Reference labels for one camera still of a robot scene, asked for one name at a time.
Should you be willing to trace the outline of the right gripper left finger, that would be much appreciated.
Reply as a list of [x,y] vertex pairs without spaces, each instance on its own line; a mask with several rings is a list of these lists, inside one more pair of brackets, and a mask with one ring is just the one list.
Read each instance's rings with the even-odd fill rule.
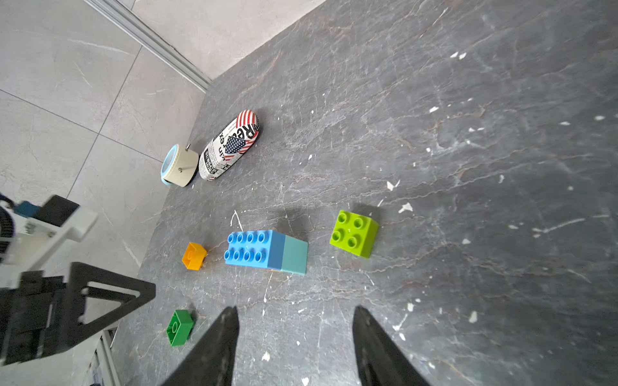
[[239,332],[238,309],[225,307],[163,385],[232,385]]

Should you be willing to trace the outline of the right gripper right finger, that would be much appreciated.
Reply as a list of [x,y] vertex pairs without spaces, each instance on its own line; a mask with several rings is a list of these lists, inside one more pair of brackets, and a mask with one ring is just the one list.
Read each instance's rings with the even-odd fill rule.
[[361,385],[430,385],[365,307],[355,308],[352,337]]

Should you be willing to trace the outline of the orange-yellow lego brick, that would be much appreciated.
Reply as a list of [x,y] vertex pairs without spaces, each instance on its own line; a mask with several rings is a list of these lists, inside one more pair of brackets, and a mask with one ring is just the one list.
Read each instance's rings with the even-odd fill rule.
[[207,255],[208,252],[202,245],[190,242],[183,255],[182,262],[188,270],[198,271]]

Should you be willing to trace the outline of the cyan lego brick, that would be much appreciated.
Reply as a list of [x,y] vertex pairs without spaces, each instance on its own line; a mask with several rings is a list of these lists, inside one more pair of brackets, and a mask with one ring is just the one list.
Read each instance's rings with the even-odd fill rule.
[[285,237],[281,270],[305,275],[307,272],[308,243],[291,236]]

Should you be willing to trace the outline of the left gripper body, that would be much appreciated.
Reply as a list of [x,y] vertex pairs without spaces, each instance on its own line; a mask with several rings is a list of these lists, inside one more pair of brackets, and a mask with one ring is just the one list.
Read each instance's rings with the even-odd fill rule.
[[[19,286],[1,289],[1,363],[9,365],[60,354],[116,323],[155,298],[156,285],[73,262],[69,280],[21,273]],[[95,320],[81,320],[86,301],[117,302]]]

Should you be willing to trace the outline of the light green lego brick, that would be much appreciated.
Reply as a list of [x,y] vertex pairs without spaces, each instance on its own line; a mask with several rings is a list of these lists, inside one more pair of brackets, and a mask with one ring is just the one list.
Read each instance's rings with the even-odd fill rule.
[[341,210],[336,218],[330,244],[355,256],[370,258],[379,224],[367,216]]

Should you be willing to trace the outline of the blue long lego brick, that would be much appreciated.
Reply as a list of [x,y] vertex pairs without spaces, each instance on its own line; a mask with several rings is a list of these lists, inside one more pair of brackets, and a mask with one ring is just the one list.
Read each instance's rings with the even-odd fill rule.
[[280,271],[285,240],[285,235],[273,230],[230,233],[225,263]]

